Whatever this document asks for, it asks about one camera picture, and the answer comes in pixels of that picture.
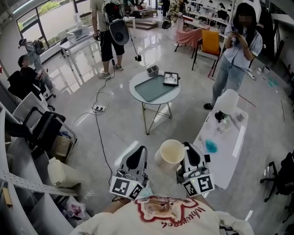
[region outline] pink chair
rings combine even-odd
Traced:
[[[179,44],[185,44],[190,47],[194,48],[192,57],[194,56],[195,50],[197,48],[198,41],[202,38],[202,30],[206,30],[204,28],[197,28],[197,29],[191,29],[187,28],[186,31],[177,31],[177,38],[178,38],[178,45],[175,49],[175,51],[178,49]]]

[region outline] wicker basket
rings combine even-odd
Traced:
[[[57,136],[55,139],[55,154],[58,156],[66,157],[70,145],[70,139],[64,136]]]

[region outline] black shorts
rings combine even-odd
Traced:
[[[113,59],[111,44],[117,56],[124,54],[124,46],[118,45],[114,41],[109,30],[101,32],[101,57],[104,62]]]

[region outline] backpack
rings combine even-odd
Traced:
[[[45,51],[44,44],[41,40],[36,39],[35,41],[33,41],[33,44],[35,46],[35,52],[37,55],[41,55]]]

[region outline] light blue shirt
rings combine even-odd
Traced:
[[[233,23],[229,23],[225,30],[225,36],[228,37],[230,32],[232,31]],[[246,29],[244,29],[243,36],[246,38]],[[225,58],[232,63],[235,66],[248,69],[250,65],[250,61],[246,59],[243,48],[240,43],[236,45],[236,39],[233,39],[232,47],[229,49],[226,49],[224,52]],[[262,43],[262,36],[260,33],[255,31],[254,38],[250,45],[250,51],[254,56],[258,56],[258,54],[261,52],[263,47]]]

